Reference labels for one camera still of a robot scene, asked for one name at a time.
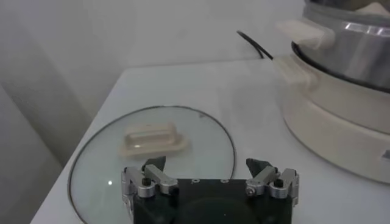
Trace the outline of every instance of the white countertop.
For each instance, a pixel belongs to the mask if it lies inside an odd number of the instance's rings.
[[[300,198],[293,223],[389,223],[390,186],[341,170],[301,145],[280,112],[283,87],[269,60],[126,70],[31,223],[80,223],[66,191],[76,154],[113,119],[143,107],[167,104],[203,110],[227,127],[237,150],[235,178],[250,177],[246,158],[296,169]]]

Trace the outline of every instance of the screw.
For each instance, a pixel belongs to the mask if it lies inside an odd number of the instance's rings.
[[[252,188],[252,187],[247,187],[245,189],[245,192],[250,197],[255,196],[255,194],[256,194],[256,190],[254,188]]]
[[[142,178],[142,185],[143,186],[150,186],[150,185],[152,185],[152,180],[150,178],[147,178],[147,177]]]
[[[276,180],[274,181],[274,186],[277,187],[277,188],[283,187],[283,184],[284,184],[284,182],[283,182],[282,179],[276,179]]]

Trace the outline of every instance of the black power cord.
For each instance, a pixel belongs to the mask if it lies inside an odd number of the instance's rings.
[[[271,60],[274,59],[274,57],[268,53],[268,51],[266,51],[263,47],[260,46],[260,44],[258,44],[256,41],[254,41],[252,38],[250,38],[248,35],[246,35],[245,33],[242,33],[241,31],[237,30],[237,33],[238,35],[240,35],[243,39],[245,39],[246,41],[248,41],[248,43],[250,43],[250,45],[252,45],[256,51],[258,52],[258,54],[260,55],[260,58],[263,59],[264,56],[263,56],[263,53],[265,55],[267,55],[267,57]]]

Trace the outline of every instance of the glass pot lid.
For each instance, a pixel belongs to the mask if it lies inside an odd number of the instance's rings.
[[[140,125],[173,124],[188,145],[175,152],[124,156],[126,131]],[[235,148],[227,130],[212,116],[189,107],[156,106],[124,115],[99,130],[81,149],[68,180],[69,201],[89,224],[130,223],[121,198],[121,171],[138,169],[149,158],[166,156],[164,173],[173,178],[229,179]]]

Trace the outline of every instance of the stainless steel pot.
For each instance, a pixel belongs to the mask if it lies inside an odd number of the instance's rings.
[[[370,1],[306,0],[303,17],[332,30],[330,46],[304,44],[294,51],[318,69],[341,79],[390,93],[390,17],[355,10]],[[390,1],[382,1],[390,9]]]

